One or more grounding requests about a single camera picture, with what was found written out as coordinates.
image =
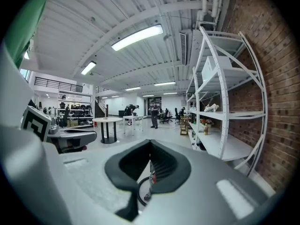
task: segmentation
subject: staircase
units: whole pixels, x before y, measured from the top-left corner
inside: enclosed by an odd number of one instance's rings
[[[103,118],[103,117],[105,117],[105,114],[99,107],[98,103],[95,101],[95,118]]]

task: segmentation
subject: round table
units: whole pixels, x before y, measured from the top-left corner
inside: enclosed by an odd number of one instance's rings
[[[101,124],[101,136],[102,136],[102,140],[101,143],[105,143],[105,144],[111,144],[111,143],[115,143],[117,141],[117,131],[116,131],[116,122],[117,121],[122,121],[122,118],[94,118],[93,122],[100,122]],[[108,135],[108,123],[109,122],[113,122],[113,134],[114,134],[114,138],[109,137]],[[103,123],[106,123],[106,139],[104,138],[104,129],[103,129]]]

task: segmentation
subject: railing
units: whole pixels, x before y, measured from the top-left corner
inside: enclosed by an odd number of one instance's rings
[[[104,92],[104,91],[107,91],[108,89],[106,88],[100,88],[100,87],[96,87],[96,93],[97,92]]]
[[[63,89],[63,90],[73,91],[73,92],[82,92],[83,91],[83,86],[66,83],[66,82],[59,82],[56,80],[46,79],[46,78],[42,78],[42,77],[36,77],[36,79],[34,81],[34,85],[49,87],[49,88]]]
[[[96,97],[97,100],[97,104],[98,106],[101,108],[101,110],[106,114],[106,106],[105,104],[102,102],[102,100],[100,99],[100,97]]]

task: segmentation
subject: black table base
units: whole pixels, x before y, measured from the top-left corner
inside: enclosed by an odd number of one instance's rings
[[[101,122],[100,125],[101,125],[101,136],[102,136],[101,143],[104,143],[104,144],[115,143],[118,140],[117,139],[117,131],[116,131],[116,122],[113,122],[113,135],[114,135],[114,138],[109,137],[108,122],[106,123],[106,137],[107,138],[104,138],[103,123]]]

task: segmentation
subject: bottle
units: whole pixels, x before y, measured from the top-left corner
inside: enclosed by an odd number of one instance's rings
[[[208,134],[208,126],[207,123],[204,125],[204,135]]]

